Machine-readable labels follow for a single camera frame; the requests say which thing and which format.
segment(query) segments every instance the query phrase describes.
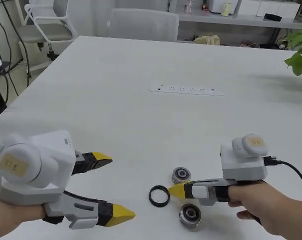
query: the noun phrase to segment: white shelf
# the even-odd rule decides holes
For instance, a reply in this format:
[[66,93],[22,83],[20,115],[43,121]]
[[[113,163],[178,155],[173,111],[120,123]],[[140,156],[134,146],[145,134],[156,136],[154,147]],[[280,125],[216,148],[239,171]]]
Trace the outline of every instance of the white shelf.
[[230,24],[283,29],[302,28],[302,22],[298,19],[283,18],[281,21],[271,21],[264,19],[262,16],[249,16],[241,14],[221,16],[219,13],[212,13],[210,11],[203,11],[201,9],[192,9],[192,13],[185,13],[183,8],[177,8],[176,13],[180,16],[180,21],[185,22]]

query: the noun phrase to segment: human hand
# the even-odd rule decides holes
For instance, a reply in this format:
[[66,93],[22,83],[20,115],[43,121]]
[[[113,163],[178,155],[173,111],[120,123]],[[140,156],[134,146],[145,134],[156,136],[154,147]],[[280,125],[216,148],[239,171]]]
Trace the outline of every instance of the human hand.
[[253,220],[252,214],[259,217],[265,230],[273,235],[280,235],[278,219],[284,209],[290,205],[291,199],[283,195],[271,185],[259,181],[252,185],[229,187],[232,208],[245,207],[237,213],[243,220]]
[[15,230],[21,223],[45,218],[43,206],[14,206],[0,201],[0,237]]

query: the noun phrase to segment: black rubber ring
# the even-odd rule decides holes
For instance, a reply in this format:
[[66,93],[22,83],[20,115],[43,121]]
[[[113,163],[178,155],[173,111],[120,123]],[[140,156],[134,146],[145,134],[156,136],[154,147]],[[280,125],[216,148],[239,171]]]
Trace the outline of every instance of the black rubber ring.
[[[155,190],[161,190],[161,191],[165,192],[166,195],[167,195],[167,200],[165,202],[155,202],[152,199],[152,196],[151,196],[152,192],[155,191]],[[150,193],[149,193],[149,200],[150,200],[151,204],[153,206],[156,206],[157,208],[165,207],[169,203],[170,198],[171,198],[171,195],[169,193],[169,190],[166,187],[162,186],[162,185],[157,185],[157,186],[152,187],[151,190],[150,190]]]

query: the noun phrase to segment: ball bearing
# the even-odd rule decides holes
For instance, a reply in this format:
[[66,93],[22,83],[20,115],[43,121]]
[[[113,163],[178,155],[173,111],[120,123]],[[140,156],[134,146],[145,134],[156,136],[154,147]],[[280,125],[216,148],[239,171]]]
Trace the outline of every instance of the ball bearing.
[[172,174],[172,181],[174,184],[181,184],[188,182],[191,179],[191,172],[185,167],[177,167]]
[[188,229],[194,229],[201,223],[202,214],[200,209],[193,204],[185,204],[180,210],[180,222]]

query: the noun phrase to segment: potted plant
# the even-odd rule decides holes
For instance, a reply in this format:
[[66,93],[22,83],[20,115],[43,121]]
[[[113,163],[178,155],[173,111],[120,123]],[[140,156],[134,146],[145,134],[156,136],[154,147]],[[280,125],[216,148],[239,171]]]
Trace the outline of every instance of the potted plant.
[[292,67],[293,73],[296,76],[300,76],[302,75],[302,29],[287,36],[284,40],[288,42],[289,48],[299,48],[297,53],[285,60],[285,63],[289,67]]

